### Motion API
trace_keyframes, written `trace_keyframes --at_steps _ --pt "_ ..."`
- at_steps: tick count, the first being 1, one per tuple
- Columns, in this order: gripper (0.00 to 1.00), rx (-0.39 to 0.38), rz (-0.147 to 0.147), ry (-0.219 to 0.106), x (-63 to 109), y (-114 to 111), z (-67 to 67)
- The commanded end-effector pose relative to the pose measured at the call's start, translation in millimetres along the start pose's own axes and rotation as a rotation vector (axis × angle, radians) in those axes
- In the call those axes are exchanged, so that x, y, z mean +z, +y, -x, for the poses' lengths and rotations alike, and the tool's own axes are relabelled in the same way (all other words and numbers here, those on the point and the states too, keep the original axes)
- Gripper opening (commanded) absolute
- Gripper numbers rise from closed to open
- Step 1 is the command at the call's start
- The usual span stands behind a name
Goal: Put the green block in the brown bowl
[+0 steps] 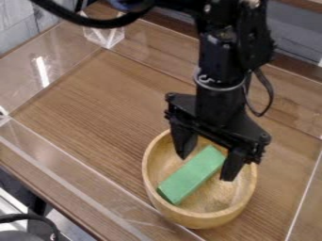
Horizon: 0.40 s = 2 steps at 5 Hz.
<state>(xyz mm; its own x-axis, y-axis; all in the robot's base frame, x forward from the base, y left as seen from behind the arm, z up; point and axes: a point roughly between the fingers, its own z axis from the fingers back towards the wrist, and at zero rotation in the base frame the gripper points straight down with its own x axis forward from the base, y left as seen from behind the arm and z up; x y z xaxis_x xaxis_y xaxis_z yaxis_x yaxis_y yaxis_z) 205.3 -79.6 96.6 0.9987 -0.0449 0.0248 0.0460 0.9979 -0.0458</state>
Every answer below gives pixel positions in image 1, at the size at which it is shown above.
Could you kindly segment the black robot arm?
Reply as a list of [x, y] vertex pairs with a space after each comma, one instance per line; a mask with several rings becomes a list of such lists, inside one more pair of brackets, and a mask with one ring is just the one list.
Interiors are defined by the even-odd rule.
[[124, 14], [96, 19], [62, 7], [55, 0], [30, 0], [51, 14], [82, 26], [124, 27], [153, 8], [189, 14], [199, 35], [199, 62], [194, 73], [197, 93], [165, 96], [171, 137], [179, 157], [193, 152], [198, 137], [227, 148], [221, 179], [231, 182], [246, 164], [258, 164], [270, 144], [270, 134], [249, 117], [263, 116], [249, 102], [249, 87], [257, 77], [274, 94], [261, 67], [273, 59], [274, 40], [267, 23], [269, 0], [107, 0]]

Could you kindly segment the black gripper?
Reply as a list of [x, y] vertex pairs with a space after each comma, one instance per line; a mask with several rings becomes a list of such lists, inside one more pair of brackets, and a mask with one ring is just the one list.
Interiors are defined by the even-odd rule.
[[175, 151], [185, 159], [194, 151], [198, 137], [227, 148], [221, 179], [233, 182], [245, 164], [262, 162], [271, 137], [246, 111], [242, 88], [211, 90], [197, 88], [195, 94], [170, 92], [165, 95], [165, 117], [171, 126]]

